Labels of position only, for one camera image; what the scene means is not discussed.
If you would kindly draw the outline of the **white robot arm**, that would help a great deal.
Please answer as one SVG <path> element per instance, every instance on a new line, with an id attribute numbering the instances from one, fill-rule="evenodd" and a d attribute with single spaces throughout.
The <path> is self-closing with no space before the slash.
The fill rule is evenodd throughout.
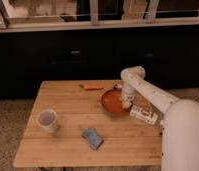
<path id="1" fill-rule="evenodd" d="M 144 80 L 141 66 L 123 69 L 122 101 L 138 91 L 164 116 L 161 171 L 199 171 L 199 103 L 180 99 Z"/>

